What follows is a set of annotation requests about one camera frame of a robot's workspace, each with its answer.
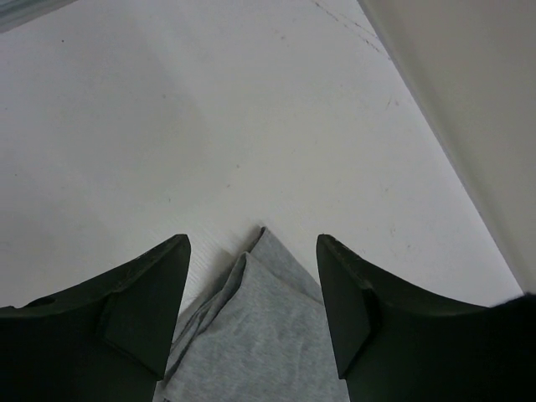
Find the grey tank top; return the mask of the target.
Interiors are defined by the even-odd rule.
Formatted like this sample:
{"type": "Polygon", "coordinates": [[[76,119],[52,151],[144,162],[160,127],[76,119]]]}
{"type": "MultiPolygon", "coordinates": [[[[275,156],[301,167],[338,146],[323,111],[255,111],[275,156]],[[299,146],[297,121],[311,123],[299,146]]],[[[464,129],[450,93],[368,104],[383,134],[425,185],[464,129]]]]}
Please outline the grey tank top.
{"type": "Polygon", "coordinates": [[[178,316],[154,399],[348,399],[320,286],[268,229],[178,316]]]}

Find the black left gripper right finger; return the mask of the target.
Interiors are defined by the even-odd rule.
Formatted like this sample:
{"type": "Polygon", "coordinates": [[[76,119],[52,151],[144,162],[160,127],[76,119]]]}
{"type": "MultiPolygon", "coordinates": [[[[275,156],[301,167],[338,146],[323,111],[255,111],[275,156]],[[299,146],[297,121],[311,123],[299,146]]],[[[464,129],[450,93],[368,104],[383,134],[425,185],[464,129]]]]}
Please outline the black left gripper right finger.
{"type": "Polygon", "coordinates": [[[535,297],[440,296],[328,234],[317,266],[338,376],[352,401],[532,401],[535,297]]]}

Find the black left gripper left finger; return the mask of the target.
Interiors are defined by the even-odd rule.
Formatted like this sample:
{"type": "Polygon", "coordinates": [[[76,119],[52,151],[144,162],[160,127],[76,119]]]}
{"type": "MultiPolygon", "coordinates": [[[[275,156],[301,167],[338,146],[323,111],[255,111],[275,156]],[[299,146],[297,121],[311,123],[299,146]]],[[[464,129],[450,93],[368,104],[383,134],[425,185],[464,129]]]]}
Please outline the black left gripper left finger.
{"type": "Polygon", "coordinates": [[[162,380],[191,254],[176,234],[24,307],[1,310],[4,401],[149,401],[162,380]]]}

